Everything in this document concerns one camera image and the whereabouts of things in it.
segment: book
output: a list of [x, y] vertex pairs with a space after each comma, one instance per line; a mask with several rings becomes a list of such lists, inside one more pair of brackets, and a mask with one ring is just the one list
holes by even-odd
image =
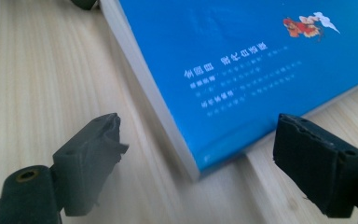
[[358, 85], [358, 1], [100, 5], [192, 179]]

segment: goldfish illustration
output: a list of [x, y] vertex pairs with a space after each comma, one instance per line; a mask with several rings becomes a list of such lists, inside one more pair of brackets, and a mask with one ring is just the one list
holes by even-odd
[[290, 18], [283, 20], [284, 26], [291, 37], [299, 37], [301, 34], [306, 37], [313, 37], [321, 34], [321, 28], [313, 24], [313, 22], [305, 23], [303, 21], [293, 21]]
[[339, 32], [337, 27], [330, 21], [330, 18], [326, 17], [322, 12], [315, 12], [313, 16], [300, 16], [300, 21], [294, 21], [290, 18], [283, 19], [283, 25], [286, 27], [291, 37], [299, 37], [304, 35], [305, 37], [313, 37], [318, 35], [319, 40], [323, 36], [324, 30], [322, 28], [331, 28], [336, 32]]

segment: wooden table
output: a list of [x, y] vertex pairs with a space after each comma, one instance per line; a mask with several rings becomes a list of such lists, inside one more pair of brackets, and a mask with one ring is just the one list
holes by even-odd
[[[65, 0], [0, 0], [0, 191], [86, 123], [118, 112], [131, 145], [100, 207], [64, 223], [356, 223], [328, 219], [272, 161], [273, 134], [191, 183], [100, 10]], [[309, 117], [358, 147], [358, 91]]]

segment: wood grain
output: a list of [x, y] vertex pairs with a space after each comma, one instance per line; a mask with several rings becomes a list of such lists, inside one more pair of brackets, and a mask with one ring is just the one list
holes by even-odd
[[[272, 161], [273, 134], [191, 183], [100, 10], [64, 0], [0, 1], [0, 190], [91, 119], [118, 112], [130, 149], [100, 206], [64, 223], [356, 223], [328, 219]], [[358, 147], [358, 91], [310, 119]]]

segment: black clamp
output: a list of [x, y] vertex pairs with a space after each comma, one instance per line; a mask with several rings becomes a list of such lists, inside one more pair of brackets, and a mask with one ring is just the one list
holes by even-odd
[[10, 175], [0, 199], [0, 224], [62, 223], [85, 216], [129, 146], [120, 144], [120, 118], [92, 120], [53, 155], [54, 164], [30, 166]]
[[358, 148], [318, 125], [280, 114], [273, 159], [328, 217], [358, 207]]

